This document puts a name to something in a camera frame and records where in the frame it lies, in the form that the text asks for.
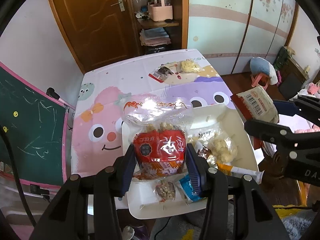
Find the cartoon eye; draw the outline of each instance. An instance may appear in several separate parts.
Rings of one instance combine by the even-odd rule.
[[[214,99],[214,101],[216,101],[217,104],[224,103],[227,105],[230,102],[229,97],[223,92],[215,92],[213,94],[213,99]]]
[[[116,131],[120,134],[122,134],[122,124],[123,121],[121,118],[119,118],[118,121],[116,121]]]
[[[190,99],[190,102],[193,107],[207,106],[208,103],[201,97],[194,97]]]
[[[89,130],[89,139],[92,142],[98,142],[103,138],[104,128],[102,124],[94,124]]]

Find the door handle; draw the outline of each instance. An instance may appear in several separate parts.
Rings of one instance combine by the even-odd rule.
[[[122,0],[118,0],[118,2],[116,2],[116,3],[114,3],[114,4],[111,4],[110,6],[115,6],[115,5],[117,5],[117,4],[119,4],[120,11],[123,12],[125,9],[124,9],[124,4],[123,4],[123,1],[122,1]]]
[[[116,2],[116,3],[114,3],[114,4],[111,4],[110,6],[114,6],[114,5],[116,5],[116,4],[119,4],[120,2]]]

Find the red snack bag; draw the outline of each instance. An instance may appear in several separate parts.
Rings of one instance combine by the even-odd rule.
[[[192,107],[182,98],[142,97],[124,104],[124,122],[132,134],[140,171],[138,179],[157,179],[181,173],[186,152],[186,133]]]

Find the white tray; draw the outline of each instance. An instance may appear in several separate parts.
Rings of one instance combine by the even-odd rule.
[[[223,129],[232,137],[238,147],[238,155],[231,164],[240,168],[258,171],[249,136],[245,132],[243,122],[236,110],[230,109],[224,104],[217,104],[197,107],[193,111],[195,119],[191,129],[206,127],[219,121]],[[124,123],[122,126],[124,154],[129,146],[129,134],[130,129]],[[153,190],[154,182],[152,181],[131,182],[129,191],[127,192],[131,215],[137,219],[169,217],[204,209],[207,204],[206,199],[186,204],[183,196],[180,195],[177,189],[175,200],[159,203]]]

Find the blue snack packet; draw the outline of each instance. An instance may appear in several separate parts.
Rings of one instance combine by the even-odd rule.
[[[178,187],[183,190],[183,193],[185,194],[185,196],[188,199],[188,201],[187,201],[188,203],[192,203],[192,202],[195,202],[195,201],[202,199],[194,191],[194,189],[191,185],[189,174],[187,174],[185,177],[183,177],[182,179],[180,179],[178,181]]]

